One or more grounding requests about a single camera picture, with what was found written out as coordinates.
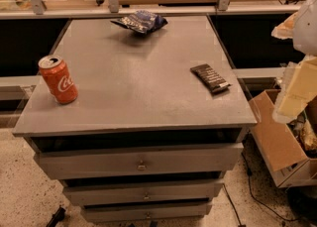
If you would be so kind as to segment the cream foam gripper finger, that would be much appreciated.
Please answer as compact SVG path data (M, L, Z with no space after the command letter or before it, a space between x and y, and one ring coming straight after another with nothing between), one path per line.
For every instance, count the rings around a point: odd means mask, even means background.
M290 62L283 72L272 118L286 124L295 120L317 96L317 57L305 56L300 63Z

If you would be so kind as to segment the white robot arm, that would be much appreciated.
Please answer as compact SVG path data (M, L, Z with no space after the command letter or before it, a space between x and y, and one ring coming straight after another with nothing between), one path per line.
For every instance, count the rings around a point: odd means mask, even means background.
M292 39L293 47L305 54L299 64L290 63L285 69L274 105L273 120L289 123L317 96L317 0L306 0L271 35Z

